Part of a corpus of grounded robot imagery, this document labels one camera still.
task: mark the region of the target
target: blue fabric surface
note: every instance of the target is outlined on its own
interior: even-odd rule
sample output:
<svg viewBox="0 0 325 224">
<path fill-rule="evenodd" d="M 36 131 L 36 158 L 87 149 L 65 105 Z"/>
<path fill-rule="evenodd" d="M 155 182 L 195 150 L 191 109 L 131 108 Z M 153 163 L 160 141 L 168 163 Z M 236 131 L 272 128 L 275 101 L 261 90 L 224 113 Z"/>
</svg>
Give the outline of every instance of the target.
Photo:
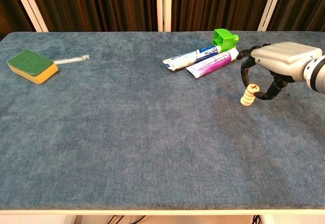
<svg viewBox="0 0 325 224">
<path fill-rule="evenodd" d="M 325 34 L 246 32 L 238 50 Z M 162 63 L 213 32 L 12 33 L 0 42 L 0 209 L 325 208 L 325 95 L 289 84 L 240 104 L 242 61 L 195 79 Z M 7 60 L 24 49 L 60 65 L 42 85 Z M 251 82 L 266 90 L 268 71 Z"/>
</svg>

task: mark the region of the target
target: white toothpaste tube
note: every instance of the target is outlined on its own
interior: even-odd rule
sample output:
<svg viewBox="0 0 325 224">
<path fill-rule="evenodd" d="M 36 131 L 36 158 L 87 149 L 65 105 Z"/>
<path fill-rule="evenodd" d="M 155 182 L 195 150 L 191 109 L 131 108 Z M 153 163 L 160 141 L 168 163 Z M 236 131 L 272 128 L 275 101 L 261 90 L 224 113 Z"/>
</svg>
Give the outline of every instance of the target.
<svg viewBox="0 0 325 224">
<path fill-rule="evenodd" d="M 212 57 L 218 54 L 220 50 L 221 46 L 212 45 L 187 54 L 165 59 L 163 60 L 163 63 L 169 70 L 175 71 L 177 69 L 188 67 L 196 62 L 200 62 L 201 60 Z"/>
<path fill-rule="evenodd" d="M 187 67 L 186 69 L 189 70 L 189 72 L 191 72 L 195 76 L 195 78 L 199 78 L 229 64 L 230 62 L 236 59 L 237 55 L 238 50 L 230 49 L 228 51 L 205 59 L 201 62 L 195 63 Z"/>
</svg>

